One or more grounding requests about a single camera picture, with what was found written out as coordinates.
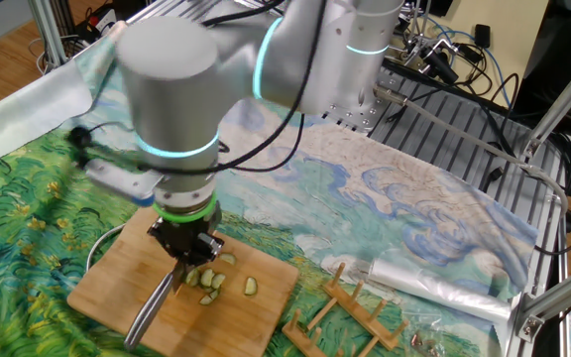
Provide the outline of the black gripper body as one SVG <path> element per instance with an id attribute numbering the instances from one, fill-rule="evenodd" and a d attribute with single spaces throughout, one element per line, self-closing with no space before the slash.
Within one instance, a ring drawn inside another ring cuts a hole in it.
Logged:
<path id="1" fill-rule="evenodd" d="M 179 262 L 201 266 L 215 260 L 222 251 L 224 241 L 214 235 L 221 216 L 220 211 L 190 215 L 161 212 L 147 233 Z"/>

